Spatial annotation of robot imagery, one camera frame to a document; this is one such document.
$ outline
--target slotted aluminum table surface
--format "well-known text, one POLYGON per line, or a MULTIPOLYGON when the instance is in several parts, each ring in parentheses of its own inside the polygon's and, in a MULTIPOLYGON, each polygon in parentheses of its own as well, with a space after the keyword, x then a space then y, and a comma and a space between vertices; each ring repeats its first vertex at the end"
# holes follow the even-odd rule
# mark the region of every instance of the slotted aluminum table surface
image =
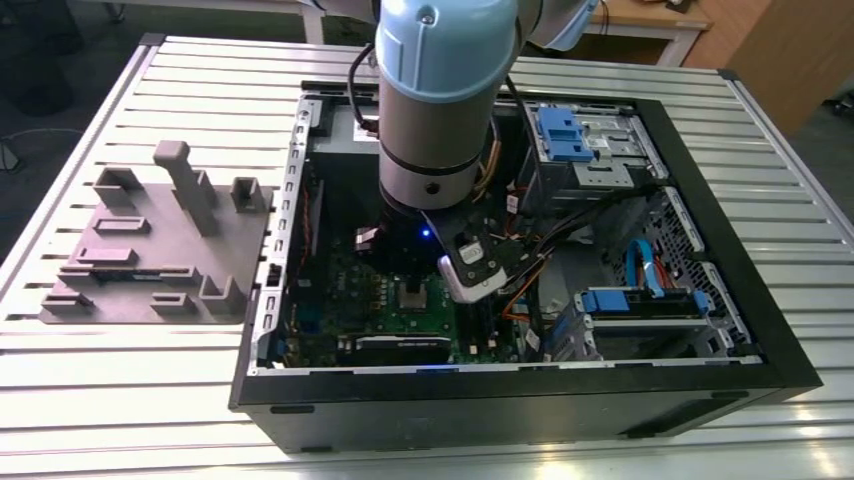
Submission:
MULTIPOLYGON (((214 184, 276 186, 300 82, 356 50, 167 37, 136 50, 0 270, 0 474, 200 478, 809 478, 854 475, 851 226, 738 82, 714 71, 520 59, 536 92, 663 102, 826 386, 677 438, 287 456, 226 408, 242 326, 63 326, 40 301, 105 166, 167 181, 184 140, 214 184)), ((362 67, 356 81, 375 81, 362 67)))

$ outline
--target motherboard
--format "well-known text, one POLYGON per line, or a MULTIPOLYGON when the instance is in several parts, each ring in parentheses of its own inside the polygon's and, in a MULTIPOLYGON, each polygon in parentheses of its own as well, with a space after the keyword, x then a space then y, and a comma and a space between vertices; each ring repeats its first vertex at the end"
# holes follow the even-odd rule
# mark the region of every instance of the motherboard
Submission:
POLYGON ((291 367, 499 363, 515 355, 511 332, 490 325, 478 328, 484 341, 475 338, 479 317, 451 300, 438 273, 380 273, 340 240, 326 273, 323 300, 292 305, 291 367))

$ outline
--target green circuit board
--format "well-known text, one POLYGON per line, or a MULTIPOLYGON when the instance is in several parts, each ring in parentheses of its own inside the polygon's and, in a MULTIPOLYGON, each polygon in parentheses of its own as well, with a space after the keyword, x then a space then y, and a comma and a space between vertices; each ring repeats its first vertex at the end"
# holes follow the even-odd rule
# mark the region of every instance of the green circuit board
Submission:
POLYGON ((379 274, 352 253, 332 251, 323 305, 296 305, 296 325, 303 334, 298 366, 336 366, 336 339, 347 335, 428 335, 451 339, 448 363, 494 363, 495 352, 460 351, 456 305, 440 275, 420 279, 416 293, 406 278, 379 274))

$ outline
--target gray 3d-printed holder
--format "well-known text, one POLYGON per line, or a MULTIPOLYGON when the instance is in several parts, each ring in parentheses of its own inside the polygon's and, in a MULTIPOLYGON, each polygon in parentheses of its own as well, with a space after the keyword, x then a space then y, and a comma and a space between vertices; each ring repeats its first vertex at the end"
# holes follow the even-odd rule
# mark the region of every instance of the gray 3d-printed holder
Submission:
POLYGON ((254 178, 212 186, 190 148, 162 142, 155 163, 174 185, 107 168, 101 198, 47 296, 45 323, 239 323, 272 203, 254 178))

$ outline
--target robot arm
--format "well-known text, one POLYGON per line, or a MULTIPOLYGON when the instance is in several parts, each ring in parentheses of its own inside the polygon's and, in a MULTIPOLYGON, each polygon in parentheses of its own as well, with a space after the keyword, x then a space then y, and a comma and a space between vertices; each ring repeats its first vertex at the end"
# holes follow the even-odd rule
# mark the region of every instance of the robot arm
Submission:
POLYGON ((379 17, 382 193, 399 211, 424 216, 447 253, 439 271, 451 295, 474 303, 507 281, 483 222, 466 208, 495 97, 531 35, 551 48, 571 48, 598 0, 303 3, 362 20, 379 17))

